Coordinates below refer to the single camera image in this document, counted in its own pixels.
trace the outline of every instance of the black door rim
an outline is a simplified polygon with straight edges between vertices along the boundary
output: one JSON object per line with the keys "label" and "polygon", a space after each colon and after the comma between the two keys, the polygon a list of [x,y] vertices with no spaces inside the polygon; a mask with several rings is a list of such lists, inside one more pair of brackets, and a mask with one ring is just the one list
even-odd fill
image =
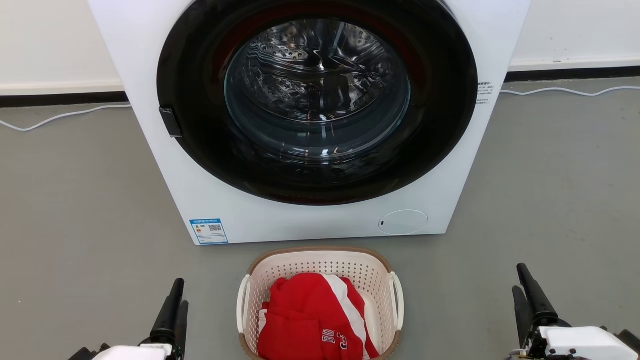
{"label": "black door rim", "polygon": [[[279,163],[234,125],[223,86],[230,62],[259,33],[300,19],[360,26],[404,61],[410,107],[394,134],[362,158],[331,168]],[[165,42],[157,88],[161,107],[175,116],[177,141],[213,176],[269,200],[338,205],[394,192],[446,158],[473,115],[477,70],[462,30],[434,0],[196,0]]]}

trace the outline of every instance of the white cable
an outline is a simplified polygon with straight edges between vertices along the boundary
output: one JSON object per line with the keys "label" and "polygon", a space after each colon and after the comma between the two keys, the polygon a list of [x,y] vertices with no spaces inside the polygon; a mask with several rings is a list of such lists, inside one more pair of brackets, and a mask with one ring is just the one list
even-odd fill
{"label": "white cable", "polygon": [[4,125],[4,126],[8,126],[14,130],[18,130],[18,131],[31,131],[33,129],[37,129],[40,126],[43,126],[44,124],[48,124],[50,122],[52,122],[53,120],[58,120],[61,119],[63,117],[69,117],[69,116],[74,116],[74,115],[82,115],[82,114],[87,114],[87,113],[92,113],[94,111],[98,111],[98,110],[102,110],[102,109],[121,109],[121,108],[130,108],[131,105],[105,105],[105,106],[100,106],[99,108],[95,108],[95,109],[90,109],[90,110],[84,110],[84,111],[76,111],[75,113],[68,113],[68,114],[62,114],[62,115],[58,115],[58,116],[54,116],[51,119],[47,119],[37,125],[31,126],[31,127],[27,127],[26,129],[22,129],[20,127],[16,127],[13,126],[11,124],[7,124],[4,121],[0,120],[0,124]]}
{"label": "white cable", "polygon": [[525,96],[525,95],[537,94],[539,92],[544,92],[544,91],[564,91],[564,92],[570,92],[571,94],[582,95],[582,96],[598,96],[598,95],[602,95],[602,94],[604,94],[606,92],[610,92],[610,91],[614,91],[614,90],[640,90],[640,86],[618,86],[617,88],[610,88],[610,89],[607,89],[607,90],[602,90],[601,92],[597,92],[595,94],[589,94],[589,93],[586,93],[586,92],[579,92],[579,91],[575,91],[575,90],[571,90],[571,89],[565,89],[565,88],[544,88],[544,89],[539,89],[539,90],[533,90],[533,91],[530,91],[530,92],[516,92],[516,91],[511,91],[511,90],[500,90],[500,93]]}

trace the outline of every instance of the white wall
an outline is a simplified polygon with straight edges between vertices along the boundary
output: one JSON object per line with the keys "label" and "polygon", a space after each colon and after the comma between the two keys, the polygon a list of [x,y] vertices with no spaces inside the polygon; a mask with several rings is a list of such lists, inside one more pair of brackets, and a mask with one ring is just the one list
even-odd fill
{"label": "white wall", "polygon": [[[533,0],[510,70],[640,65],[639,19],[640,0]],[[0,95],[119,90],[86,0],[0,0]]]}
{"label": "white wall", "polygon": [[0,95],[121,90],[86,0],[0,0]]}
{"label": "white wall", "polygon": [[533,0],[511,71],[640,65],[640,0]]}

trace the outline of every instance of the basket handle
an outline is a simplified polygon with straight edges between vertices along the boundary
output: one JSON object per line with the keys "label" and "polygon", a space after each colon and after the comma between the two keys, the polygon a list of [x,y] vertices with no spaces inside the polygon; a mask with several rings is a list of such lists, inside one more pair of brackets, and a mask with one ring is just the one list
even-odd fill
{"label": "basket handle", "polygon": [[249,291],[248,288],[249,278],[251,276],[247,275],[242,279],[242,283],[240,284],[240,290],[238,291],[238,300],[236,304],[236,322],[238,325],[238,332],[240,334],[244,334],[244,328],[246,327],[246,315],[249,311]]}
{"label": "basket handle", "polygon": [[394,306],[394,323],[396,330],[402,330],[404,324],[404,293],[402,291],[402,284],[400,284],[400,279],[398,279],[395,272],[390,272],[389,275],[391,275],[391,285],[396,292],[395,296],[391,296]]}

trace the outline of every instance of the red clothing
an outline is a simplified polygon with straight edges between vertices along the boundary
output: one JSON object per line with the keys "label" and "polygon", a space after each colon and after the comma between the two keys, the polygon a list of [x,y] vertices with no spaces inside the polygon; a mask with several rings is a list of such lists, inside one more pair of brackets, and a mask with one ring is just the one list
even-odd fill
{"label": "red clothing", "polygon": [[347,278],[298,274],[271,287],[258,355],[267,360],[378,357],[364,322],[364,300]]}

